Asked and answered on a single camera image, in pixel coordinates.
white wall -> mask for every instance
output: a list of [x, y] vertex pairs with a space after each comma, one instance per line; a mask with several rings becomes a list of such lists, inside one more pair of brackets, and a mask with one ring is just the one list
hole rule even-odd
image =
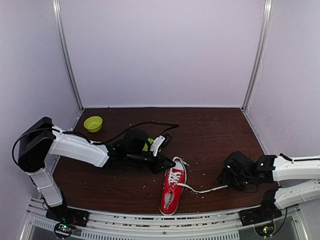
[[[268, 154], [320, 155], [320, 1], [274, 1], [248, 115]], [[320, 239], [320, 200], [301, 205]]]
[[18, 237], [35, 190], [11, 148], [43, 116], [70, 128], [79, 111], [71, 92], [51, 0], [0, 1], [0, 233]]
[[63, 0], [85, 107], [240, 107], [264, 0]]

yellow bowl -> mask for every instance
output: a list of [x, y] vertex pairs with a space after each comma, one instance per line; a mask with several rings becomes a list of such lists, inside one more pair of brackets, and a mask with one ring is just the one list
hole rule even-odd
[[83, 126], [85, 127], [85, 129], [88, 130], [88, 132], [96, 133], [102, 128], [102, 122], [103, 122], [103, 120], [101, 117], [92, 116], [84, 121]]

red shoe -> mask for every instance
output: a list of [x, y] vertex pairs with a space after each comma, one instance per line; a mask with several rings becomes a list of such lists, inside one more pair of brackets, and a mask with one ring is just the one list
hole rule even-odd
[[180, 157], [174, 157], [175, 166], [165, 172], [164, 187], [162, 192], [160, 212], [170, 216], [178, 208], [179, 200], [184, 189], [177, 183], [185, 184], [187, 181], [186, 164]]

brown wooden surface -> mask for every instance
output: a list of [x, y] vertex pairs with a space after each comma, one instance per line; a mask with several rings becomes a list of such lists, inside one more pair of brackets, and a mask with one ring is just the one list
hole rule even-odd
[[[84, 121], [91, 116], [103, 118], [100, 132], [89, 133]], [[97, 108], [86, 109], [75, 130], [91, 140], [104, 141], [130, 124], [143, 121], [178, 123], [170, 144], [163, 149], [169, 157], [179, 156], [190, 164], [187, 183], [196, 190], [219, 186], [217, 177], [226, 157], [241, 151], [254, 161], [263, 151], [240, 109], [236, 108]], [[155, 138], [162, 126], [145, 125], [141, 129]], [[120, 213], [159, 214], [164, 172], [128, 168], [110, 171], [88, 163], [61, 157], [54, 179], [70, 206]], [[276, 184], [263, 184], [257, 193], [231, 188], [205, 194], [185, 189], [176, 213], [212, 212], [259, 205], [264, 192]]]

metal pole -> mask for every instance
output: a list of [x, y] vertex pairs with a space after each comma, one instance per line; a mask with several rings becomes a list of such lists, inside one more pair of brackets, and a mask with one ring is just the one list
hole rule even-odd
[[70, 57], [69, 57], [67, 42], [66, 42], [66, 36], [65, 36], [65, 31], [64, 31], [64, 25], [62, 22], [62, 15], [61, 15], [61, 10], [60, 10], [60, 0], [52, 0], [52, 3], [53, 3], [54, 17], [55, 17], [56, 25], [57, 25], [59, 36], [60, 36], [60, 43], [61, 43], [61, 48], [62, 48], [62, 55], [63, 55], [65, 69], [66, 69], [66, 72], [67, 72], [67, 75], [69, 78], [72, 93], [73, 93], [75, 100], [76, 100], [76, 103], [78, 105], [78, 108], [80, 111], [82, 111], [84, 109], [84, 107], [83, 107], [81, 99], [80, 99], [79, 91], [78, 91], [77, 84], [75, 81], [75, 76], [74, 76], [74, 73], [73, 73], [72, 67], [71, 67], [71, 62], [70, 62]]
[[245, 99], [244, 99], [244, 102], [242, 105], [242, 110], [244, 112], [246, 112], [248, 109], [249, 100], [251, 98], [252, 91], [253, 91], [255, 82], [257, 80], [257, 77], [258, 77], [258, 72], [259, 72], [260, 65], [261, 65], [262, 55], [263, 55], [265, 47], [266, 47], [266, 40], [267, 40], [267, 36], [268, 36], [268, 32], [269, 32], [271, 12], [272, 12], [272, 4], [273, 4], [273, 0], [265, 0], [259, 44], [258, 44], [258, 48], [256, 51], [255, 61], [254, 61], [253, 69], [252, 69], [252, 74], [251, 74], [248, 90], [246, 92]]

